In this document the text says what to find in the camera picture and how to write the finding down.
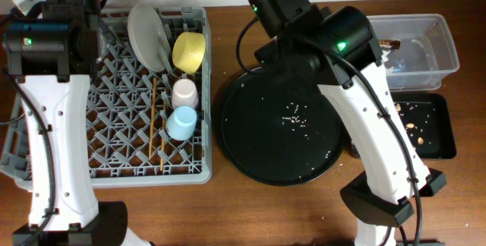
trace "wooden stick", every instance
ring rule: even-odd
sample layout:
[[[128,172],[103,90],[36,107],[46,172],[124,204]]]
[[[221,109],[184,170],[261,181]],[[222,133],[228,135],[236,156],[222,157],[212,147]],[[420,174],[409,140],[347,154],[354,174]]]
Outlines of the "wooden stick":
[[[150,119],[149,159],[152,158],[153,123],[155,122],[155,98],[157,97],[157,78],[153,78],[152,118]]]
[[[167,110],[167,104],[164,100],[162,100],[162,103],[164,104],[163,108],[164,108],[164,113],[166,112]],[[162,130],[164,131],[166,129],[166,120],[164,120],[164,118],[162,117]],[[164,152],[164,147],[166,146],[166,139],[164,139],[164,137],[161,135],[162,137],[162,145],[160,146],[160,150],[162,151],[162,153]],[[163,157],[160,157],[160,171],[163,172],[164,171],[164,158]]]

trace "brown wrapper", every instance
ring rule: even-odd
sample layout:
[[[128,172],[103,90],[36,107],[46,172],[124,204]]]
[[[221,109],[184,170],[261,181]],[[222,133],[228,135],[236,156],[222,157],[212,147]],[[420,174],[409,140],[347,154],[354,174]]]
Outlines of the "brown wrapper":
[[[401,40],[380,40],[382,49],[397,50],[400,49]]]

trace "black round plate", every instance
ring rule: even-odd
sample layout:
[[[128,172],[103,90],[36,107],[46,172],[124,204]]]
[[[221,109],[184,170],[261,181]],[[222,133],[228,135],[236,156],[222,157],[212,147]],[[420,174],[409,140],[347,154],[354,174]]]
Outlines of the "black round plate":
[[[269,74],[244,74],[231,83],[213,118],[216,134],[226,157],[247,176],[298,185],[337,161],[346,130],[317,86],[275,82]]]

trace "light blue cup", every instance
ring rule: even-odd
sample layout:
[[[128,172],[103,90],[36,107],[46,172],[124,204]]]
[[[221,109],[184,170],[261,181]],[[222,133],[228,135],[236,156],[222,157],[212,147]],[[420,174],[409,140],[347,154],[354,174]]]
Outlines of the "light blue cup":
[[[190,106],[179,106],[166,123],[167,134],[176,140],[187,140],[196,128],[197,113]]]

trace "dish rack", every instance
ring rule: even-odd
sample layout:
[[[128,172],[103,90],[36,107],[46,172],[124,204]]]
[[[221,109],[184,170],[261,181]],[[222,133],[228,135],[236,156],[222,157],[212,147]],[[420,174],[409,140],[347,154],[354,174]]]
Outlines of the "dish rack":
[[[202,68],[195,74],[147,70],[130,47],[127,32],[129,9],[104,10],[106,26],[100,31],[98,77],[90,86],[86,111],[90,177],[94,188],[128,188],[160,185],[195,185],[209,181],[211,165],[211,31],[203,8],[161,9],[155,7],[173,46],[183,32],[202,33],[206,52]],[[156,114],[153,153],[149,159],[150,111],[153,78]],[[171,139],[162,129],[171,107],[172,86],[180,78],[195,82],[200,97],[197,126],[185,141]],[[16,98],[12,118],[22,113]],[[22,119],[11,124],[0,159],[0,172],[17,186],[32,190],[27,126]]]

